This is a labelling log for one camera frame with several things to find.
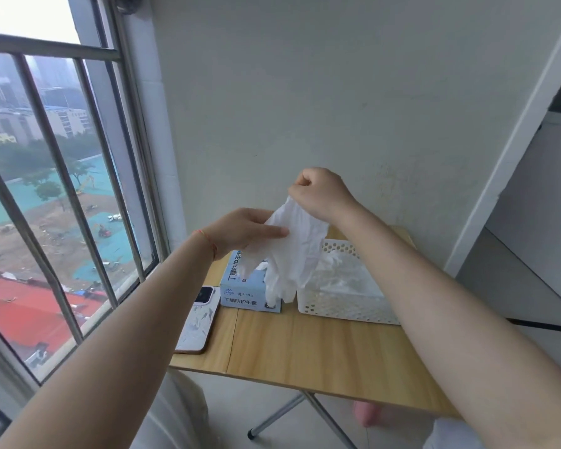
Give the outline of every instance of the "forearm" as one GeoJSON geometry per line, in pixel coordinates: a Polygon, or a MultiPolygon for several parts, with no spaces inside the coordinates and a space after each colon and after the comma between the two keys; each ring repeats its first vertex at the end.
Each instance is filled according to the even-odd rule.
{"type": "Polygon", "coordinates": [[[127,448],[211,263],[210,243],[190,236],[40,389],[0,449],[127,448]]]}
{"type": "Polygon", "coordinates": [[[561,437],[561,370],[359,205],[337,222],[418,354],[489,447],[561,437]]]}

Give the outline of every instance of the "dirt ground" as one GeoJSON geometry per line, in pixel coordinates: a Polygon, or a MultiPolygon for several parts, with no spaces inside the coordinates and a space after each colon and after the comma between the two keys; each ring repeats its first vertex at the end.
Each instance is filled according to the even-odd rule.
{"type": "MultiPolygon", "coordinates": [[[[77,227],[77,222],[66,198],[61,200],[65,205],[65,211],[61,203],[55,200],[37,206],[24,214],[61,283],[74,290],[81,290],[92,283],[73,279],[73,273],[90,260],[90,255],[81,238],[64,234],[77,227]]],[[[113,196],[85,193],[79,196],[79,201],[88,218],[98,212],[110,214],[120,212],[113,196]]],[[[90,228],[92,234],[97,237],[97,228],[90,228]]],[[[133,269],[135,269],[133,262],[121,264],[116,271],[109,272],[108,277],[114,286],[125,279],[133,269]]],[[[11,272],[19,279],[45,280],[17,230],[14,228],[8,230],[7,224],[0,225],[0,271],[11,272]]]]}

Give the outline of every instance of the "phone case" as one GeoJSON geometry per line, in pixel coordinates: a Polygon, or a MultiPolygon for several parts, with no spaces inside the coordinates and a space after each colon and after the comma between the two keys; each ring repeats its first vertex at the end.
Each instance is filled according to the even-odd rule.
{"type": "Polygon", "coordinates": [[[220,304],[220,287],[212,287],[210,300],[205,304],[194,304],[176,343],[175,353],[201,355],[206,351],[210,332],[220,304]]]}

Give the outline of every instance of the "leg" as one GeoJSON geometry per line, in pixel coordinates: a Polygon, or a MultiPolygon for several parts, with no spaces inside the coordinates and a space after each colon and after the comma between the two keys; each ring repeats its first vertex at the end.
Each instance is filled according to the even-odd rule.
{"type": "Polygon", "coordinates": [[[298,406],[305,399],[306,399],[305,396],[303,394],[299,393],[293,399],[291,399],[290,402],[288,402],[286,405],[284,405],[282,408],[280,408],[277,412],[272,414],[268,419],[264,420],[264,422],[262,422],[260,425],[257,425],[253,429],[249,430],[247,432],[247,437],[249,439],[254,439],[255,437],[257,437],[262,432],[262,430],[264,430],[270,424],[273,424],[275,421],[277,421],[282,416],[287,414],[289,411],[291,411],[293,408],[298,406]]]}
{"type": "Polygon", "coordinates": [[[338,426],[336,421],[332,416],[326,411],[326,408],[314,397],[314,394],[308,391],[301,391],[303,396],[310,402],[310,405],[318,412],[318,414],[324,419],[335,435],[343,442],[343,444],[349,449],[357,449],[353,442],[349,439],[347,434],[343,431],[341,427],[338,426]]]}

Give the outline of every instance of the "sky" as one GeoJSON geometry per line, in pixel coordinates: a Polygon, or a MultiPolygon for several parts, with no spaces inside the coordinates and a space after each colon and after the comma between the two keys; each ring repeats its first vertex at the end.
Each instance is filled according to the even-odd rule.
{"type": "Polygon", "coordinates": [[[68,0],[0,0],[0,33],[79,44],[68,0]]]}

